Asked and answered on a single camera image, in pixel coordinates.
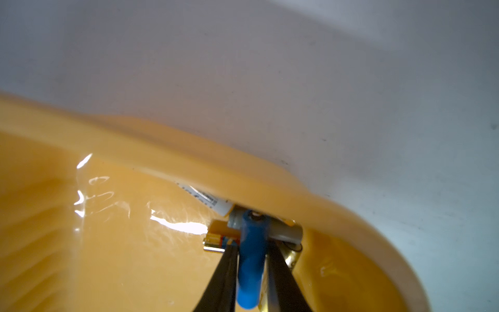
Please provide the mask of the blue battery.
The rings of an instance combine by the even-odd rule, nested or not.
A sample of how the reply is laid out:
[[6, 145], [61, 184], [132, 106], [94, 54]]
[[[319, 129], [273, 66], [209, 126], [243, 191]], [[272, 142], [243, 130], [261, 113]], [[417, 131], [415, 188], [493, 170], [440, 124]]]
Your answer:
[[246, 310], [258, 306], [268, 246], [269, 219], [253, 211], [242, 218], [237, 276], [237, 304]]

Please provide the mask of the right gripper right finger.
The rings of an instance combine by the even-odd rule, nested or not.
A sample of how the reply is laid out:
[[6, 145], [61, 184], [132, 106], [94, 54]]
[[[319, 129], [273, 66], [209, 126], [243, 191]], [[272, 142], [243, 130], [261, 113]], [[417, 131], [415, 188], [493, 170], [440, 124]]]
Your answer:
[[274, 241], [268, 243], [268, 311], [312, 312]]

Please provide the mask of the yellow plastic storage tray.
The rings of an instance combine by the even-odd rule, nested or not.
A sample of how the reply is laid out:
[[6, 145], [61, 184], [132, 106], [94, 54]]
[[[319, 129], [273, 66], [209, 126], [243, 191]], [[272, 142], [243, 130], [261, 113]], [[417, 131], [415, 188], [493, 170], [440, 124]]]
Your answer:
[[1, 95], [1, 310], [194, 311], [241, 238], [177, 186], [303, 229], [292, 272], [312, 311], [429, 311], [420, 280], [361, 217], [271, 162], [170, 127]]

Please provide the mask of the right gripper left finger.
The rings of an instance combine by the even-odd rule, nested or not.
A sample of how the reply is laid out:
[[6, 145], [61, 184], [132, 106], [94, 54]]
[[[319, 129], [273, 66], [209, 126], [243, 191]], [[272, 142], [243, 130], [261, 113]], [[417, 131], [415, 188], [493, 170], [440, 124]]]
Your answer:
[[194, 312], [234, 312], [237, 292], [239, 247], [229, 244]]

